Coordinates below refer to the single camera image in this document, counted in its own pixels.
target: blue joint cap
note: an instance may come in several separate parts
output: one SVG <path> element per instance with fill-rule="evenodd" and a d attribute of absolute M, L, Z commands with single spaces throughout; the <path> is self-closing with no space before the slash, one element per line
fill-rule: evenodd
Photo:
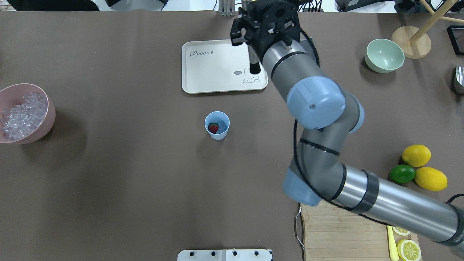
<path fill-rule="evenodd" d="M 336 121 L 345 102 L 337 83 L 324 76 L 300 80 L 287 96 L 290 113 L 306 129 L 321 129 Z"/>
<path fill-rule="evenodd" d="M 321 198 L 290 168 L 287 170 L 282 189 L 296 202 L 310 206 L 317 206 L 321 202 Z"/>
<path fill-rule="evenodd" d="M 349 95 L 351 95 L 351 97 L 353 97 L 353 99 L 356 101 L 356 103 L 358 104 L 358 108 L 359 108 L 359 117 L 358 117 L 358 122 L 356 123 L 356 125 L 354 126 L 354 128 L 352 130 L 350 130 L 348 133 L 353 133 L 355 131 L 357 131 L 362 123 L 364 122 L 364 119 L 366 118 L 366 114 L 364 112 L 364 108 L 362 107 L 361 103 L 359 102 L 358 98 L 356 98 L 355 95 L 353 95 L 352 93 L 349 93 Z"/>

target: screw hole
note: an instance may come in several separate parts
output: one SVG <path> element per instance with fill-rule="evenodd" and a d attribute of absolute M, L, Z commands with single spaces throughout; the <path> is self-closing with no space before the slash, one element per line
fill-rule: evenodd
<path fill-rule="evenodd" d="M 282 16 L 284 16 L 284 14 L 285 14 L 285 9 L 280 8 L 280 9 L 278 9 L 277 12 L 276 12 L 276 17 L 277 17 L 277 18 L 281 18 Z"/>

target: ice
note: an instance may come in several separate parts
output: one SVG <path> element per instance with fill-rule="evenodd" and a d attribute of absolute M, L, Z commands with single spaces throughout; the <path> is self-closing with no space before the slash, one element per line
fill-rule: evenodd
<path fill-rule="evenodd" d="M 4 109 L 0 115 L 1 131 L 10 141 L 22 139 L 34 132 L 45 119 L 47 98 L 39 93 L 24 95 L 24 103 Z"/>
<path fill-rule="evenodd" d="M 218 121 L 218 125 L 219 125 L 219 128 L 218 128 L 218 131 L 216 132 L 216 134 L 221 134 L 223 133 L 224 131 L 227 130 L 227 125 L 223 122 L 223 121 Z"/>

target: brown table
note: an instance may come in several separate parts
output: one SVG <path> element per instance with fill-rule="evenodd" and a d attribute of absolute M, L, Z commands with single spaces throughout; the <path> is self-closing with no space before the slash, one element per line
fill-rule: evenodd
<path fill-rule="evenodd" d="M 385 177 L 406 146 L 425 144 L 449 187 L 413 189 L 446 200 L 463 191 L 464 168 L 464 104 L 450 91 L 462 59 L 448 23 L 430 30 L 429 56 L 396 72 L 363 62 L 371 40 L 426 18 L 305 13 L 301 22 L 322 68 L 366 109 L 342 161 Z M 272 83 L 217 95 L 180 87 L 182 45 L 226 39 L 231 22 L 212 11 L 0 13 L 0 88 L 37 84 L 57 108 L 45 138 L 0 146 L 0 260 L 175 260 L 195 248 L 301 260 L 296 203 L 281 190 L 293 118 Z M 231 119 L 223 141 L 203 127 L 213 110 Z M 425 261 L 458 260 L 419 240 Z"/>

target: mint green bowl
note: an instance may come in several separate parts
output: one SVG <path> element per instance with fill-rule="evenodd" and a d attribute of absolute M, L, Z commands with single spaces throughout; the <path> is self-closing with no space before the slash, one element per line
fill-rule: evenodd
<path fill-rule="evenodd" d="M 375 39 L 367 46 L 364 59 L 374 72 L 386 73 L 400 68 L 405 61 L 405 54 L 395 42 Z"/>

